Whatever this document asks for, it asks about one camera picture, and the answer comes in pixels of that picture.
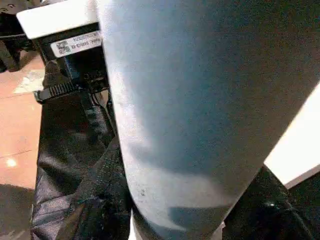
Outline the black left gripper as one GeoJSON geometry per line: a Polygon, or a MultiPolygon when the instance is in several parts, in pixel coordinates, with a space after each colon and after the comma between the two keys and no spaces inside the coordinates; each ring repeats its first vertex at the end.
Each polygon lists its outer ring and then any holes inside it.
{"type": "MultiPolygon", "coordinates": [[[[45,64],[43,89],[34,91],[35,100],[44,104],[71,93],[86,91],[91,95],[108,90],[107,67],[102,53],[75,53],[45,64]]],[[[88,122],[89,139],[105,151],[115,137],[107,111],[91,96],[80,96],[88,122]]]]}

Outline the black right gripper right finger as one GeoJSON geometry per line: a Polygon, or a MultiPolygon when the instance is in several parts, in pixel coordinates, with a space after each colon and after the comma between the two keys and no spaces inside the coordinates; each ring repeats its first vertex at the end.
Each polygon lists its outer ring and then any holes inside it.
{"type": "Polygon", "coordinates": [[[314,240],[316,230],[263,166],[224,221],[224,240],[314,240]]]}

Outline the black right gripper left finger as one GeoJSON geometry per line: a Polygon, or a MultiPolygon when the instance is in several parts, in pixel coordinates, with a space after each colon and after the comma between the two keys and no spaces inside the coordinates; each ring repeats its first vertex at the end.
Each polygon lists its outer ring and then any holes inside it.
{"type": "Polygon", "coordinates": [[[83,178],[74,195],[81,219],[77,240],[127,240],[130,234],[132,200],[118,137],[83,178]]]}

